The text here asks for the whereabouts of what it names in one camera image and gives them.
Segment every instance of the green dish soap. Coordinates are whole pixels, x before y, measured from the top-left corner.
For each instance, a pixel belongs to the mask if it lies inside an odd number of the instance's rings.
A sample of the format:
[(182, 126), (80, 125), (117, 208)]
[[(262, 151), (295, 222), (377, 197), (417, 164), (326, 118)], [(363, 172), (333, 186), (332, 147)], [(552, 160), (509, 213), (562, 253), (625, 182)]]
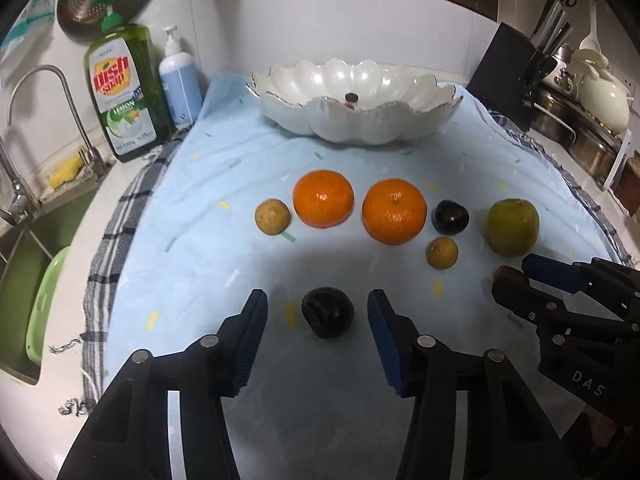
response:
[(84, 55), (84, 71), (92, 101), (111, 150), (121, 162), (162, 144), (175, 131), (152, 53), (149, 29), (124, 25), (107, 5), (103, 37)]

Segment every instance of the white lotion bottle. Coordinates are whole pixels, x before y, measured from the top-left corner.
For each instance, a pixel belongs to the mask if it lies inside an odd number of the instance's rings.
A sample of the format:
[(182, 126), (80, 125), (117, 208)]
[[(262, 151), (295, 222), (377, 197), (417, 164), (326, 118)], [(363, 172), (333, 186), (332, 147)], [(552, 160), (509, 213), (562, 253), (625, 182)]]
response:
[(198, 85), (198, 74), (193, 56), (183, 52), (174, 38), (177, 25), (165, 27), (167, 34), (164, 44), (166, 56), (159, 67), (160, 80), (176, 128), (183, 130), (191, 126), (202, 108), (202, 94)]

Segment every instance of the white ladle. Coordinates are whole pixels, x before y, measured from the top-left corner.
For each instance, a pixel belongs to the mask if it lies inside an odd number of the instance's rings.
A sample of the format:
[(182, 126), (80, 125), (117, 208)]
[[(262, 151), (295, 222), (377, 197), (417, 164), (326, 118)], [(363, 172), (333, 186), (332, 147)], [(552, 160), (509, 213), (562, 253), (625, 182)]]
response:
[(598, 35), (596, 33), (596, 2), (589, 0), (589, 20), (591, 22), (591, 31), (589, 35), (580, 42), (580, 48), (590, 48), (602, 54)]

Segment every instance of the faucet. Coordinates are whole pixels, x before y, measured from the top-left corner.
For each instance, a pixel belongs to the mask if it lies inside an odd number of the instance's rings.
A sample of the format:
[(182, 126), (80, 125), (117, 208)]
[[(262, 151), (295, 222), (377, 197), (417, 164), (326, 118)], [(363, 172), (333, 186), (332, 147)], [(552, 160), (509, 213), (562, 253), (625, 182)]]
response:
[[(76, 104), (71, 97), (71, 91), (69, 90), (69, 85), (66, 82), (65, 75), (57, 66), (38, 65), (29, 70), (24, 76), (22, 76), (22, 78), (20, 78), (20, 81), (18, 81), (18, 83), (16, 84), (14, 91), (9, 98), (9, 107), (6, 115), (6, 125), (11, 126), (12, 107), (18, 88), (20, 88), (22, 83), (24, 83), (24, 81), (29, 76), (36, 72), (40, 72), (41, 70), (53, 72), (60, 79), (60, 82), (62, 83), (62, 89), (65, 92), (66, 102), (69, 104), (71, 114), (74, 117), (76, 126), (80, 131), (80, 136), (82, 137), (82, 140), (85, 144), (85, 148), (81, 148), (79, 150), (82, 162), (84, 162), (84, 165), (93, 173), (96, 180), (102, 179), (107, 174), (109, 168), (107, 167), (105, 161), (102, 160), (98, 149), (91, 144), (91, 141), (89, 140), (89, 137), (84, 130), (84, 126), (82, 126), (82, 122), (80, 121), (80, 116), (78, 115)], [(5, 220), (12, 226), (15, 226), (20, 221), (20, 217), (24, 213), (27, 213), (28, 216), (33, 216), (37, 209), (40, 207), (40, 201), (36, 199), (27, 182), (16, 171), (11, 158), (9, 158), (8, 153), (4, 150), (2, 140), (0, 140), (0, 164), (2, 164), (2, 166), (4, 167), (4, 170), (6, 171), (6, 174), (8, 175), (9, 180), (11, 181), (11, 185), (14, 189), (14, 200), (7, 209), (0, 208), (0, 218)]]

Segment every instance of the white countertop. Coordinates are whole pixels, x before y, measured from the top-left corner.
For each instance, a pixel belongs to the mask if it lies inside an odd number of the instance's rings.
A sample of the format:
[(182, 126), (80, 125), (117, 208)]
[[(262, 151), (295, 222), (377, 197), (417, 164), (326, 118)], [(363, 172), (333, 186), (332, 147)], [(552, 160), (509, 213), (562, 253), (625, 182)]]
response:
[[(609, 192), (594, 181), (557, 143), (530, 133), (601, 206), (626, 250), (640, 262), (640, 224), (630, 219)], [(87, 210), (66, 258), (52, 300), (44, 348), (62, 346), (84, 332), (82, 301), (91, 260), (117, 201), (145, 161), (116, 163)], [(54, 480), (86, 416), (60, 415), (71, 399), (82, 399), (81, 345), (62, 354), (43, 352), (39, 382), (31, 386), (0, 371), (0, 424), (26, 463), (43, 479)]]

